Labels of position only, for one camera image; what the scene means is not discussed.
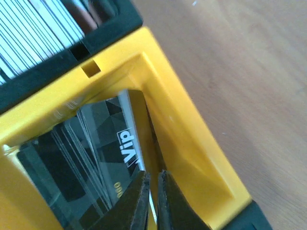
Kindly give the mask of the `black VIP card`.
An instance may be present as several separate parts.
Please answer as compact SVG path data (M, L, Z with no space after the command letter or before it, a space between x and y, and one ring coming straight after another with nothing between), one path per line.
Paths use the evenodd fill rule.
M139 171L151 176L149 205L157 220L159 146L142 91L122 90L116 97L84 105L77 113L98 171L115 204Z

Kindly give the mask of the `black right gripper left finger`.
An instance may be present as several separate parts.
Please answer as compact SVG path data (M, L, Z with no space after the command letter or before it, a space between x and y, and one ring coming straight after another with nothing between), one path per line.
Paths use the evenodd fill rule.
M83 230L146 230L148 228L150 175L140 171L118 202L103 216L90 206L81 217Z

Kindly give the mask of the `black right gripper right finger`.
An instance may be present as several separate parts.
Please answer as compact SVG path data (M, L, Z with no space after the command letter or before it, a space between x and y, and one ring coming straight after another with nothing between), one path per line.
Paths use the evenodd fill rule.
M159 230L209 230L191 208L174 177L163 170L158 175L157 228Z

